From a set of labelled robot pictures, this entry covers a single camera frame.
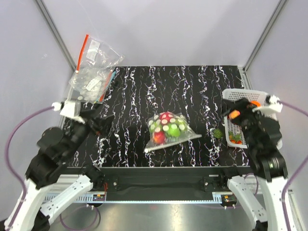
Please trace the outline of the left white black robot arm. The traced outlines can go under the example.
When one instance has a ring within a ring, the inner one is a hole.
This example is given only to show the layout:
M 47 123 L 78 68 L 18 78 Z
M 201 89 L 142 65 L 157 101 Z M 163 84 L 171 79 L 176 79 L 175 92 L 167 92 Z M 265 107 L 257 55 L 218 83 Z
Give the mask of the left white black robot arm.
M 106 190 L 105 175 L 98 167 L 87 166 L 81 175 L 59 195 L 48 202 L 45 196 L 67 168 L 67 162 L 75 155 L 83 141 L 93 133 L 107 136 L 114 115 L 100 118 L 98 108 L 76 111 L 71 118 L 69 131 L 59 127 L 46 129 L 38 140 L 38 154 L 31 160 L 25 178 L 22 179 L 9 161 L 9 146 L 16 131 L 31 118 L 58 109 L 53 105 L 41 109 L 22 120 L 10 134 L 5 146 L 5 161 L 9 171 L 22 185 L 22 192 L 8 218 L 1 221 L 2 231 L 47 231 L 57 218 L 81 195 L 90 190 Z

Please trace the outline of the green bell pepper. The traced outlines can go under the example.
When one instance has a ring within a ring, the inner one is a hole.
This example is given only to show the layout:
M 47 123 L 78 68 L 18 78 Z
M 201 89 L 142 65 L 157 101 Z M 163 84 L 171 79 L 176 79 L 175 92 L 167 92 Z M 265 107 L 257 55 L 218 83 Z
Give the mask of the green bell pepper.
M 162 131 L 162 125 L 160 121 L 154 121 L 150 126 L 149 126 L 149 131 L 151 134 L 155 132 L 160 132 Z

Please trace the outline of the red apple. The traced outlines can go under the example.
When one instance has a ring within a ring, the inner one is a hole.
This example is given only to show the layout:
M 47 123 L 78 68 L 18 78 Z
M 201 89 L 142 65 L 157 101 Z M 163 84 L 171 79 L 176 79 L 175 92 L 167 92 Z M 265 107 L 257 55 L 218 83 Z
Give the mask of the red apple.
M 161 122 L 166 121 L 168 123 L 173 118 L 175 118 L 175 115 L 171 112 L 162 112 L 159 114 Z

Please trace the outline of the red yellow pomegranate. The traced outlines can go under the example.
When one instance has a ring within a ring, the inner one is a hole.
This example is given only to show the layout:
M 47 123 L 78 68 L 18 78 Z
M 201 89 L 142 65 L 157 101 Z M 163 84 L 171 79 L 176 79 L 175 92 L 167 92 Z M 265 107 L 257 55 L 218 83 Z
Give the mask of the red yellow pomegranate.
M 155 144 L 163 144 L 166 142 L 166 136 L 163 131 L 154 132 L 153 141 Z

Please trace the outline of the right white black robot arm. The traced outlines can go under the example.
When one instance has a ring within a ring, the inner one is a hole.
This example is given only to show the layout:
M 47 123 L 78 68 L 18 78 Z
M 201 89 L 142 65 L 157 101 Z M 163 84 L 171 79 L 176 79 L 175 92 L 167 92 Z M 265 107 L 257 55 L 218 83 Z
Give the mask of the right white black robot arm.
M 296 226 L 289 202 L 288 188 L 308 163 L 305 158 L 292 176 L 288 175 L 285 158 L 277 148 L 282 138 L 279 122 L 269 117 L 280 112 L 284 102 L 274 96 L 266 105 L 257 106 L 247 98 L 225 99 L 222 116 L 238 125 L 248 148 L 248 160 L 253 175 L 262 187 L 265 206 L 244 186 L 244 177 L 232 167 L 218 179 L 222 190 L 231 190 L 250 219 L 254 231 L 295 231 Z

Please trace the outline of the clear bag with white dots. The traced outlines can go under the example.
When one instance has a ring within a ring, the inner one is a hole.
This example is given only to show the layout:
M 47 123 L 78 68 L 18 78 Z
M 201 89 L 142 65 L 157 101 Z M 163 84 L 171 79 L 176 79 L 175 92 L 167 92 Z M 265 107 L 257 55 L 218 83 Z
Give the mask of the clear bag with white dots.
M 145 146 L 145 153 L 178 145 L 202 136 L 193 131 L 186 117 L 181 113 L 174 114 L 166 111 L 155 114 L 147 120 L 146 125 L 150 133 L 150 140 Z

